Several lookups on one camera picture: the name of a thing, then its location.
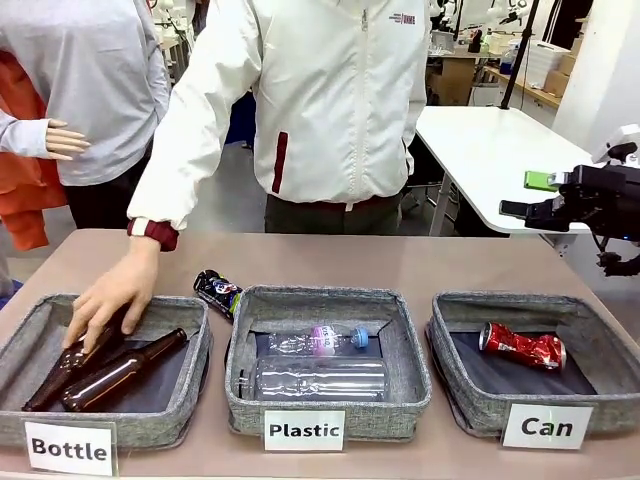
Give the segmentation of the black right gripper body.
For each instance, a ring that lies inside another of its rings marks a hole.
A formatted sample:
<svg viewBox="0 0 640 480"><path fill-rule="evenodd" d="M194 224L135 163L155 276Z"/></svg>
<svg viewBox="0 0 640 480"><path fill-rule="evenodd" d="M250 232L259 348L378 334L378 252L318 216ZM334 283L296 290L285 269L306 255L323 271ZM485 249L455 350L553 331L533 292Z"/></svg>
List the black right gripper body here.
<svg viewBox="0 0 640 480"><path fill-rule="evenodd" d="M559 188L556 216L598 236L639 235L639 169L579 165Z"/></svg>

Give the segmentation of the person's right hand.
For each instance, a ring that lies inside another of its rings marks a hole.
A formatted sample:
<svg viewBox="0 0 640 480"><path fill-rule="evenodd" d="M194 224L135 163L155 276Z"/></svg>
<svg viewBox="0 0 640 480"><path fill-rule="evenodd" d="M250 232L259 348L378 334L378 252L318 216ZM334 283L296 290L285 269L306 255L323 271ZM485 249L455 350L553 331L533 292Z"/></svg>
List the person's right hand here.
<svg viewBox="0 0 640 480"><path fill-rule="evenodd" d="M156 240L131 237L128 252L74 301L63 347L83 336L83 351L91 352L108 321L126 305L121 331L131 334L152 297L159 256Z"/></svg>

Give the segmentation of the pale hand on hip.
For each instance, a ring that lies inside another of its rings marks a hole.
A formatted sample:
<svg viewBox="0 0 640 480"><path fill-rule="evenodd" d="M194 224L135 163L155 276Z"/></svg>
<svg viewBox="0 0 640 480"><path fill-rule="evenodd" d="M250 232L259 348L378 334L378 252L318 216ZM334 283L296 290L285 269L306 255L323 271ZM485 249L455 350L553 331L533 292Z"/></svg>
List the pale hand on hip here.
<svg viewBox="0 0 640 480"><path fill-rule="evenodd" d="M67 127L68 124L64 121L47 120L45 146L50 159L71 161L91 146L83 134L68 130Z"/></svg>

